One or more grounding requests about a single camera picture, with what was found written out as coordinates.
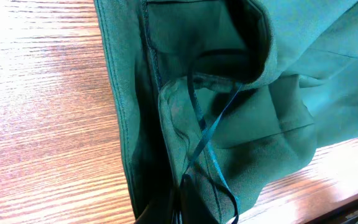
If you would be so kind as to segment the green cloth bag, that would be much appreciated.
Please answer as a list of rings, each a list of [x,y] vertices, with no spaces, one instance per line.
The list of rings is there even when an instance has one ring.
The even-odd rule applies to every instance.
[[[358,0],[96,0],[137,223],[237,223],[358,138]]]

